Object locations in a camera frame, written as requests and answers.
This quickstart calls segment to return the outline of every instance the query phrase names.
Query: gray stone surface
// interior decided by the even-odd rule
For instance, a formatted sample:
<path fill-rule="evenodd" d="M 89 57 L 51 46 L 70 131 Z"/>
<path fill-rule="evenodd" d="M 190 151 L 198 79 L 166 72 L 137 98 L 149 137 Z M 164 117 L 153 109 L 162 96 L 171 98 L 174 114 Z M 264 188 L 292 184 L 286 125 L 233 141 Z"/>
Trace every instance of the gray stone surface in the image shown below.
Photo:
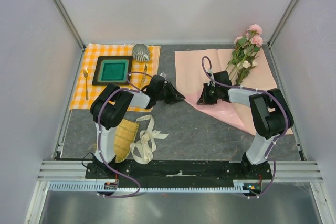
<path fill-rule="evenodd" d="M 175 51 L 230 48 L 225 45 L 162 45 L 159 73 L 165 72 L 167 79 L 176 86 Z M 269 60 L 267 48 L 264 48 Z M 274 74 L 274 67 L 269 61 Z M 127 112 L 125 118 L 136 118 L 149 112 Z M 151 112 L 155 119 L 154 129 L 169 133 L 165 140 L 156 140 L 155 159 L 223 159 L 240 160 L 250 147 L 253 136 L 225 124 L 191 107 L 186 102 L 166 105 L 158 102 Z M 141 122 L 139 131 L 146 129 L 148 121 Z M 73 110 L 65 138 L 62 158 L 82 158 L 93 152 L 96 128 L 88 110 Z M 300 159 L 293 135 L 278 141 L 270 158 L 279 161 Z"/>

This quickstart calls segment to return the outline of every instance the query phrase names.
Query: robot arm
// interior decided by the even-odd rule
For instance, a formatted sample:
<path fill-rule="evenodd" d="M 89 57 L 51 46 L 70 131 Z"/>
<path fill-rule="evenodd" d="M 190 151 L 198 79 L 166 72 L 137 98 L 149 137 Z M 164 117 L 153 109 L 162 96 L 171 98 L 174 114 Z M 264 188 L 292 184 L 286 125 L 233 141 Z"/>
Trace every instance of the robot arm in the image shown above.
<path fill-rule="evenodd" d="M 226 71 L 213 74 L 215 81 L 232 86 Z M 293 126 L 293 116 L 279 89 L 267 91 L 272 94 L 286 112 L 289 127 Z M 257 131 L 251 147 L 244 154 L 248 165 L 259 165 L 266 161 L 265 152 L 273 139 L 285 129 L 285 119 L 279 106 L 271 98 L 261 92 L 244 89 L 226 88 L 210 81 L 203 85 L 203 92 L 197 104 L 214 104 L 221 99 L 226 102 L 239 103 L 251 108 L 254 127 Z"/>
<path fill-rule="evenodd" d="M 232 85 L 226 71 L 213 74 L 214 79 L 222 84 Z M 90 112 L 98 129 L 98 114 L 108 96 L 119 89 L 118 86 L 110 84 L 98 96 L 92 104 Z M 289 127 L 293 126 L 293 117 L 279 89 L 268 90 L 284 108 Z M 148 86 L 145 86 L 142 93 L 132 91 L 121 91 L 116 94 L 111 101 L 115 101 L 115 105 L 107 104 L 101 116 L 102 135 L 101 149 L 104 159 L 107 163 L 113 161 L 114 139 L 116 135 L 116 127 L 121 123 L 127 108 L 129 106 L 137 106 L 140 108 L 150 109 L 156 105 L 158 100 L 164 100 L 167 104 L 183 100 L 184 97 L 161 76 L 154 76 Z M 248 166 L 261 165 L 266 162 L 265 152 L 272 140 L 281 134 L 285 129 L 285 120 L 279 107 L 267 95 L 256 91 L 248 91 L 243 89 L 233 89 L 219 86 L 217 84 L 205 83 L 202 96 L 198 104 L 214 104 L 218 99 L 227 102 L 239 103 L 251 108 L 254 126 L 257 134 L 249 150 L 244 154 L 243 161 Z M 102 162 L 98 150 L 95 153 L 96 158 Z"/>
<path fill-rule="evenodd" d="M 93 115 L 93 120 L 96 123 L 97 129 L 97 149 L 95 152 L 96 159 L 103 163 L 98 150 L 98 114 L 106 99 L 116 90 L 120 89 L 115 84 L 109 84 L 103 92 L 93 102 L 90 113 Z M 100 123 L 101 131 L 101 154 L 107 163 L 113 162 L 115 158 L 114 141 L 116 138 L 117 126 L 121 123 L 128 107 L 138 107 L 150 109 L 156 105 L 159 100 L 164 100 L 167 104 L 172 104 L 185 99 L 183 95 L 167 82 L 162 76 L 155 75 L 150 81 L 150 84 L 145 86 L 142 92 L 134 92 L 131 90 L 120 91 L 111 98 L 114 105 L 108 103 L 102 112 Z"/>

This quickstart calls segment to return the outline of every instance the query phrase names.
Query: white wall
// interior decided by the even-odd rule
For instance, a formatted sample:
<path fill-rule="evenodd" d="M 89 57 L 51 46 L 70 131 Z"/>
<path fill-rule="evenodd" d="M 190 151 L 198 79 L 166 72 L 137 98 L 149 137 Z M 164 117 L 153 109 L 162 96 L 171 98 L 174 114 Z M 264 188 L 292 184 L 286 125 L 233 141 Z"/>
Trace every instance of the white wall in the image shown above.
<path fill-rule="evenodd" d="M 232 43 L 258 23 L 268 41 L 290 0 L 62 0 L 81 38 L 97 43 Z"/>
<path fill-rule="evenodd" d="M 23 223 L 80 49 L 51 0 L 0 0 L 0 223 Z"/>
<path fill-rule="evenodd" d="M 300 0 L 273 52 L 307 158 L 336 207 L 336 1 Z"/>

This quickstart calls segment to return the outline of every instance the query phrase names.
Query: orange checkered placemat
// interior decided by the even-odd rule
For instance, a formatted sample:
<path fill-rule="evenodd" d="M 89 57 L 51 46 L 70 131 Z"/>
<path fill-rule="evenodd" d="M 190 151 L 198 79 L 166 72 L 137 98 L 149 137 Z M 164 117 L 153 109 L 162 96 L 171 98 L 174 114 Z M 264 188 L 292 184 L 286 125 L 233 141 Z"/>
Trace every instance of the orange checkered placemat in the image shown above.
<path fill-rule="evenodd" d="M 75 93 L 70 105 L 72 109 L 89 110 L 92 103 L 97 96 L 104 90 L 106 86 L 93 86 L 92 80 L 95 74 L 95 68 L 99 56 L 123 56 L 132 55 L 132 49 L 134 45 L 103 45 L 103 44 L 89 44 L 85 50 L 81 70 L 77 79 Z M 137 62 L 133 60 L 132 71 L 143 72 L 145 64 L 147 64 L 147 73 L 154 75 L 158 73 L 160 46 L 149 46 L 150 50 L 150 62 Z M 86 100 L 86 87 L 85 78 L 83 75 L 83 68 L 88 68 L 88 92 L 89 100 Z M 142 74 L 132 74 L 131 82 L 137 87 L 140 86 Z M 144 85 L 149 84 L 150 78 L 147 77 Z M 122 86 L 123 88 L 132 88 L 130 85 Z M 128 111 L 150 111 L 142 108 L 129 107 Z"/>

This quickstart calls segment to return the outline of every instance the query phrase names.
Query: pink cloth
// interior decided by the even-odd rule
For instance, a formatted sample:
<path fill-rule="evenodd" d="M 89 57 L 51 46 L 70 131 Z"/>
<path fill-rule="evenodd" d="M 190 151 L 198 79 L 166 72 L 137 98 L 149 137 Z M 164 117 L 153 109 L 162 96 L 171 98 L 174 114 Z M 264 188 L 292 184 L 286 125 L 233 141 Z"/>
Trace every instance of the pink cloth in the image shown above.
<path fill-rule="evenodd" d="M 175 52 L 176 87 L 186 97 L 185 101 L 197 110 L 255 135 L 256 130 L 253 125 L 250 108 L 241 104 L 224 101 L 219 101 L 215 105 L 196 104 L 201 96 L 203 83 L 209 81 L 202 69 L 202 57 L 205 55 L 208 56 L 212 62 L 213 72 L 219 72 L 225 70 L 227 67 L 227 63 L 232 58 L 232 51 L 233 49 L 208 49 Z M 261 50 L 258 52 L 257 56 L 256 61 L 258 62 L 258 66 L 251 70 L 251 73 L 244 79 L 242 85 L 264 90 L 276 88 L 277 85 L 269 69 L 264 51 Z"/>

